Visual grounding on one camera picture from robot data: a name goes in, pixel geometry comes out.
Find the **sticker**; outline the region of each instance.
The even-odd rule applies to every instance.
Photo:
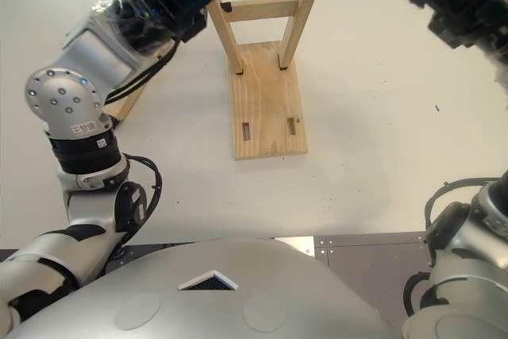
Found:
[[[74,135],[76,137],[79,137],[80,135],[92,133],[95,130],[97,130],[97,125],[93,121],[90,121],[87,123],[82,123],[81,125],[71,126],[71,131],[74,133]]]
[[[143,204],[140,204],[140,219],[141,219],[141,221],[144,220],[144,207],[143,207]]]
[[[99,148],[105,148],[107,146],[106,139],[102,138],[97,141],[97,147]]]
[[[133,193],[133,202],[136,202],[140,198],[140,190],[136,190],[136,192]]]

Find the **white tabletop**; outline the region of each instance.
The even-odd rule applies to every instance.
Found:
[[[56,160],[23,89],[94,1],[2,0],[2,248],[65,226]],[[429,32],[431,14],[407,0],[316,0],[297,51],[309,153],[242,162],[210,23],[117,130],[122,151],[164,174],[158,210],[133,242],[420,230],[443,181],[503,173],[508,112],[495,69]],[[284,22],[234,30],[240,42],[278,40]],[[151,176],[136,168],[132,180]]]

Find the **wood grain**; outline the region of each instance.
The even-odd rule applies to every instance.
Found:
[[[280,67],[287,67],[293,59],[313,4],[314,0],[298,0],[296,13],[289,18],[284,30],[283,42],[279,50]]]
[[[225,19],[224,12],[221,8],[221,0],[213,0],[206,8],[214,22],[215,29],[224,46],[231,67],[235,73],[241,73],[243,71],[243,66],[241,63],[240,50],[238,49],[237,40],[235,39],[235,35],[233,35],[231,25]]]
[[[115,117],[119,121],[123,121],[125,117],[127,117],[127,114],[129,114],[130,110],[133,108],[137,99],[140,97],[144,87],[146,87],[146,85],[143,85],[129,96],[104,106],[103,112],[110,115],[111,117]]]
[[[228,66],[238,160],[308,151],[296,67],[292,61],[287,70],[279,69],[279,46],[280,41],[240,45],[244,74],[236,75]]]
[[[229,2],[231,11],[224,11],[228,22],[293,16],[298,0],[241,0]]]

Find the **black cable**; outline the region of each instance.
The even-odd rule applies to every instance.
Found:
[[[120,87],[114,91],[112,91],[105,102],[105,105],[109,105],[110,103],[116,102],[128,95],[132,94],[134,91],[145,85],[150,79],[153,78],[154,75],[159,73],[159,71],[171,61],[173,56],[176,53],[176,49],[180,44],[180,40],[175,40],[173,46],[169,50],[166,55],[160,58],[159,61],[154,63],[151,67],[141,72],[136,78],[134,78],[129,83],[125,84],[123,87]]]
[[[463,187],[482,187],[487,185],[490,182],[495,182],[496,180],[499,180],[500,178],[467,178],[467,179],[461,179],[457,180],[455,182],[445,182],[444,186],[441,187],[439,190],[436,191],[436,193],[433,195],[432,198],[429,199],[429,201],[425,204],[425,228],[428,229],[432,225],[431,220],[431,214],[432,214],[432,208],[434,207],[434,203],[436,200],[438,200],[441,196],[447,194],[450,191],[454,191],[459,188]]]
[[[414,288],[421,281],[428,281],[430,278],[430,273],[428,272],[419,272],[417,274],[412,275],[404,285],[404,292],[402,293],[402,301],[404,302],[404,309],[406,309],[406,314],[408,317],[414,315],[413,302],[411,301],[411,297],[413,296]]]
[[[146,219],[144,220],[146,222],[152,215],[153,211],[156,209],[157,204],[159,204],[160,196],[162,195],[162,175],[160,174],[157,165],[149,158],[145,158],[144,156],[133,156],[125,153],[124,155],[125,158],[127,158],[128,160],[134,160],[150,168],[155,175],[155,184],[152,186],[153,189],[152,199],[150,200],[150,203],[148,204],[148,207],[146,209]],[[131,238],[133,238],[133,236],[139,231],[141,226],[138,226],[137,229],[123,236],[121,241],[117,244],[117,246],[113,249],[110,256],[108,257],[106,263],[104,264],[104,268],[102,268],[101,272],[98,275],[98,278],[106,274],[106,266],[109,262],[120,260],[127,253],[125,243],[129,241]]]

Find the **vent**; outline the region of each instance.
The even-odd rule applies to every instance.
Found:
[[[236,285],[231,279],[218,272],[212,270],[202,274],[190,281],[182,283],[178,289],[180,291],[186,290],[236,290]]]

